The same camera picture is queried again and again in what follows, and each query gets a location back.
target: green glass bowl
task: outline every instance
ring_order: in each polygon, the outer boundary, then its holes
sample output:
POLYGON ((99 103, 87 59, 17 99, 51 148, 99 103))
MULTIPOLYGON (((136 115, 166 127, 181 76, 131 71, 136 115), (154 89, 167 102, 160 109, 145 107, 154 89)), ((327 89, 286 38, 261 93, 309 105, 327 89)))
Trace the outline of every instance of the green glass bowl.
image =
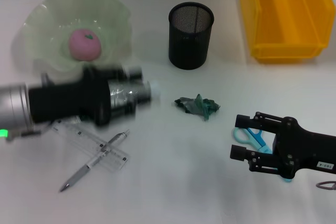
POLYGON ((130 45, 130 12, 118 0, 45 0, 23 25, 25 50, 33 60, 41 60, 57 71, 97 67, 116 63, 130 45), (92 30, 101 42, 98 59, 74 59, 68 48, 71 33, 79 28, 92 30))

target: yellow plastic bin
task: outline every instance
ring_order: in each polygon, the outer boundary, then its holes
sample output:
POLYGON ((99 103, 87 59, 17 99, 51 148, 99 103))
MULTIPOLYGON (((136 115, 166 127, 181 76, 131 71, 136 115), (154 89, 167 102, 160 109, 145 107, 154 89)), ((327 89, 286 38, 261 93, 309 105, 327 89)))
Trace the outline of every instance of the yellow plastic bin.
POLYGON ((264 62, 313 58, 329 43, 332 0, 240 0, 250 53, 264 62))

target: pen tip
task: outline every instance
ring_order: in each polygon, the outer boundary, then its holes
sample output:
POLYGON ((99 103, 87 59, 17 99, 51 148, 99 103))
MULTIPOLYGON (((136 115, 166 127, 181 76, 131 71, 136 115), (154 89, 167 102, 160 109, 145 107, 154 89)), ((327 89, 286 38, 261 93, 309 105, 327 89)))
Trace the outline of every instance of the pen tip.
POLYGON ((59 192, 61 193, 62 191, 68 189, 69 187, 70 187, 70 185, 66 184, 66 185, 64 185, 64 186, 61 187, 61 189, 59 190, 59 192))

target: black mesh pen holder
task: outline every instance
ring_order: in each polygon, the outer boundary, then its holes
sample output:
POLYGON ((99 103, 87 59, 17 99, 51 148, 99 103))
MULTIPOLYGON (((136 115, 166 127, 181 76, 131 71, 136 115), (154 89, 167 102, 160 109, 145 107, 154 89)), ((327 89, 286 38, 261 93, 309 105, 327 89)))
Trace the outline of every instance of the black mesh pen holder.
POLYGON ((208 52, 212 11, 200 3, 176 5, 169 13, 169 59, 178 68, 191 70, 204 64, 208 52))

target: clear ruler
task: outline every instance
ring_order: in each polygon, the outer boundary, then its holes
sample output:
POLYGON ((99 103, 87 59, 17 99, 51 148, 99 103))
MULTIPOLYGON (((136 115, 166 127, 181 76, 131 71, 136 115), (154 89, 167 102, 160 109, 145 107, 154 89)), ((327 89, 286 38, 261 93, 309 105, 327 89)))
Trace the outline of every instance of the clear ruler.
MULTIPOLYGON (((80 123, 74 123, 73 121, 57 121, 53 124, 52 130, 90 157, 96 155, 107 144, 107 141, 85 131, 80 123)), ((111 172, 120 170, 129 159, 128 154, 116 148, 119 144, 121 142, 114 142, 110 145, 111 152, 99 162, 100 165, 111 172)))

